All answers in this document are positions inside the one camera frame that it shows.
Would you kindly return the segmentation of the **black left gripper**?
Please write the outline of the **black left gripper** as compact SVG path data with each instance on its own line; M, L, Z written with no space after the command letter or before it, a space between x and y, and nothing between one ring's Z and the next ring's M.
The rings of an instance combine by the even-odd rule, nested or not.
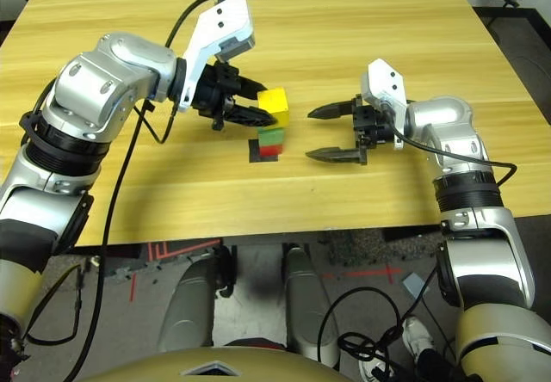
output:
M212 129L220 131L225 121L248 127L266 127L276 123L269 112L255 107L235 105L234 96L257 98L267 88L239 75L239 69L228 63L206 65L196 85L192 107L202 117L212 120Z

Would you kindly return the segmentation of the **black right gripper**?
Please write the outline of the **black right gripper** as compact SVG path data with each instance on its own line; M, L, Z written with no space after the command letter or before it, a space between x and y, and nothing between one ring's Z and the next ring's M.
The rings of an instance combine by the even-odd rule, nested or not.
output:
M384 114L369 104L364 104L360 94L352 100L332 102L317 107L307 114L308 118L332 120L352 114L352 126L357 148L341 149L324 147L307 151L306 156L324 163L368 163L367 151L358 148L375 148L379 144L392 143L394 134Z

